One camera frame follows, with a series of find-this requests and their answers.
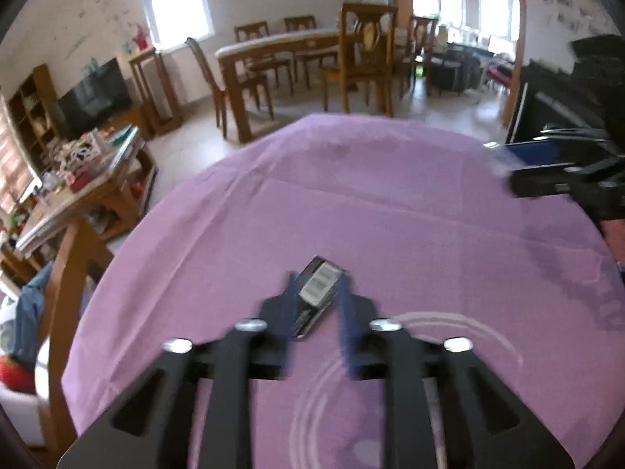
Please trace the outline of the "wooden tv cabinet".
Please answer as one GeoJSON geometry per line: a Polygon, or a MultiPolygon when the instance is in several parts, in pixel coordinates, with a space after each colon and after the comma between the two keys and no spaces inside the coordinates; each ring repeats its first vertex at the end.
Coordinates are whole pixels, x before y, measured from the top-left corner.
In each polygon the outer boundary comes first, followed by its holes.
{"type": "Polygon", "coordinates": [[[103,128],[119,130],[128,125],[137,126],[144,140],[149,141],[153,139],[152,125],[150,125],[142,106],[132,106],[112,115],[104,122],[103,128]]]}

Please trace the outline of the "tall wooden stand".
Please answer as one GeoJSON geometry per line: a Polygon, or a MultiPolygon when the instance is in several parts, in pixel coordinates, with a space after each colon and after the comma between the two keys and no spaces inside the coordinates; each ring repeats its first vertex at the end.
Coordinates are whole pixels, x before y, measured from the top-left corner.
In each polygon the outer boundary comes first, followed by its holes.
{"type": "Polygon", "coordinates": [[[161,136],[180,128],[183,113],[162,53],[151,47],[128,62],[153,134],[161,136]]]}

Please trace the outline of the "wooden bookshelf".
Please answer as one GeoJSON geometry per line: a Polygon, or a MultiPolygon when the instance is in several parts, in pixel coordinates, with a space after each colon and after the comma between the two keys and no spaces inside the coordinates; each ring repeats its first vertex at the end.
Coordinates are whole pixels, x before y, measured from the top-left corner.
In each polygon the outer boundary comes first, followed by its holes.
{"type": "Polygon", "coordinates": [[[35,67],[9,99],[9,113],[18,137],[38,173],[51,167],[50,149],[53,141],[61,137],[56,103],[56,90],[47,64],[35,67]]]}

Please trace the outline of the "wooden sofa with cushions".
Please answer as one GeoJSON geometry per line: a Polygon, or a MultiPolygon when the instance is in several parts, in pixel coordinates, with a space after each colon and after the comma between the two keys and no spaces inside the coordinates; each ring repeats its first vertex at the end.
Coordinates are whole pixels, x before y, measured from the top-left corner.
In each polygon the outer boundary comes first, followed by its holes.
{"type": "Polygon", "coordinates": [[[1,411],[25,445],[49,465],[56,463],[77,437],[61,377],[82,316],[85,286],[102,278],[112,258],[87,221],[69,225],[43,293],[35,391],[23,394],[1,387],[1,411]]]}

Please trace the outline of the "wooden dining chair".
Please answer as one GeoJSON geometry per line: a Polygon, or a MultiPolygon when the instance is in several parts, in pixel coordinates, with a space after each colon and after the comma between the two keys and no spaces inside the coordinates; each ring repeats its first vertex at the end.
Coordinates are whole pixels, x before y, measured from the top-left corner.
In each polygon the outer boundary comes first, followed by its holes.
{"type": "Polygon", "coordinates": [[[344,2],[338,21],[338,64],[322,69],[323,110],[329,111],[329,84],[341,91],[342,107],[351,112],[348,88],[362,84],[369,96],[376,85],[380,110],[393,118],[392,80],[398,8],[393,5],[344,2]]]}
{"type": "MultiPolygon", "coordinates": [[[[216,125],[218,128],[221,129],[223,138],[226,139],[228,137],[227,100],[229,96],[229,91],[224,82],[219,82],[216,79],[213,70],[209,65],[207,57],[205,57],[204,51],[201,50],[201,47],[199,46],[199,43],[197,43],[197,40],[195,38],[188,37],[186,39],[186,45],[192,51],[192,54],[195,57],[199,69],[202,73],[202,76],[204,77],[204,80],[207,82],[212,92],[216,113],[216,125]]],[[[273,104],[271,100],[267,76],[263,73],[252,73],[251,75],[239,75],[237,79],[239,84],[241,85],[241,89],[247,90],[252,95],[257,110],[261,109],[259,88],[263,89],[268,113],[271,119],[274,119],[273,104]]]]}

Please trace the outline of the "wooden dining chair front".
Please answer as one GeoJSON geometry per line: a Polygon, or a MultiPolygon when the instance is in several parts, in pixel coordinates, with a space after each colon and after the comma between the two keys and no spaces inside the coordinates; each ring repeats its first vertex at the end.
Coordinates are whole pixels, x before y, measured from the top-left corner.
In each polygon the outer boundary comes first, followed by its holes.
{"type": "Polygon", "coordinates": [[[348,88],[362,84],[369,96],[376,85],[380,110],[393,118],[392,80],[398,8],[393,5],[344,2],[338,21],[338,64],[322,69],[323,110],[329,111],[329,84],[341,91],[342,107],[351,112],[348,88]]]}

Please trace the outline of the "purple tablecloth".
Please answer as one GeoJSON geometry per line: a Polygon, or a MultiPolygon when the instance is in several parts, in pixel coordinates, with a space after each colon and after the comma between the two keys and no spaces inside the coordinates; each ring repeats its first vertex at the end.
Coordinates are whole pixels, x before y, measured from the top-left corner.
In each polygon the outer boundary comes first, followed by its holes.
{"type": "Polygon", "coordinates": [[[221,337],[321,256],[415,336],[465,337],[590,462],[624,409],[624,285],[564,196],[514,197],[476,139],[308,115],[182,182],[128,236],[62,388],[85,431],[171,338],[221,337]]]}

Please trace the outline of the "wooden dining table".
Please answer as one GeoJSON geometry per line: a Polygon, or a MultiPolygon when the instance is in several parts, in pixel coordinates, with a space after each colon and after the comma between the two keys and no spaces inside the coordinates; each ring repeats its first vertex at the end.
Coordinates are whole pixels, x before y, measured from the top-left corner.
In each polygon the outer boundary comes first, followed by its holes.
{"type": "Polygon", "coordinates": [[[285,68],[290,93],[294,94],[295,83],[299,79],[298,58],[319,55],[339,46],[340,32],[319,28],[268,34],[263,21],[238,27],[235,35],[236,42],[218,49],[215,57],[225,83],[237,139],[241,144],[247,144],[254,137],[244,103],[244,82],[270,71],[275,83],[280,86],[279,69],[285,68]]]}

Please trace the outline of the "black television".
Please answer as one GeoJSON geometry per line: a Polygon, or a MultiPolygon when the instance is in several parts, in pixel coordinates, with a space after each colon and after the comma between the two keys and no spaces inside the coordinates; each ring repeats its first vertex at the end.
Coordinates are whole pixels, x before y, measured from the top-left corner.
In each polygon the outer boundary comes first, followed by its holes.
{"type": "Polygon", "coordinates": [[[58,100],[64,117],[64,137],[76,140],[131,106],[132,99],[119,62],[112,58],[58,100]]]}

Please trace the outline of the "pink window blind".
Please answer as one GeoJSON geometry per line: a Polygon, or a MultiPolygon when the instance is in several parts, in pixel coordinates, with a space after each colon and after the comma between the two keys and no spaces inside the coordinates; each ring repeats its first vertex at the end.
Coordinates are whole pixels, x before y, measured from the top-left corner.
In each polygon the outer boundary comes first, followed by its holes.
{"type": "Polygon", "coordinates": [[[28,195],[42,187],[25,147],[18,136],[17,126],[9,112],[4,94],[1,94],[1,213],[9,216],[28,195]]]}

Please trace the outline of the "wooden coffee table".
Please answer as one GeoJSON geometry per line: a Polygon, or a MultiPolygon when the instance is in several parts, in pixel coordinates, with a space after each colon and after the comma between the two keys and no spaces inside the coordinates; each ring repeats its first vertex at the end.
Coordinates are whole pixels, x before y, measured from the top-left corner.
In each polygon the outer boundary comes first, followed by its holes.
{"type": "Polygon", "coordinates": [[[158,173],[138,127],[106,155],[86,164],[75,182],[38,201],[24,224],[16,250],[32,255],[71,222],[94,217],[96,234],[108,242],[140,222],[158,173]]]}

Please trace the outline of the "blue jeans cloth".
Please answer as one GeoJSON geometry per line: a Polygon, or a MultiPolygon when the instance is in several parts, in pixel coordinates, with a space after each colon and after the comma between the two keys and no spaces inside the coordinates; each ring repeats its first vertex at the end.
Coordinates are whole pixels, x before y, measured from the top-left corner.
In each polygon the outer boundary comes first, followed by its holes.
{"type": "Polygon", "coordinates": [[[30,369],[39,351],[38,329],[45,309],[45,292],[53,263],[50,261],[21,289],[13,323],[13,345],[9,354],[30,369]]]}

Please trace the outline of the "red cushion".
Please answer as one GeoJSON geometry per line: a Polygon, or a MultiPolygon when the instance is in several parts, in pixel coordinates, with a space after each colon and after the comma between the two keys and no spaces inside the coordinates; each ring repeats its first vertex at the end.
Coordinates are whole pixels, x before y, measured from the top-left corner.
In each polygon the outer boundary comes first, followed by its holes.
{"type": "Polygon", "coordinates": [[[31,395],[35,393],[34,372],[8,354],[0,357],[0,382],[13,392],[31,395]]]}

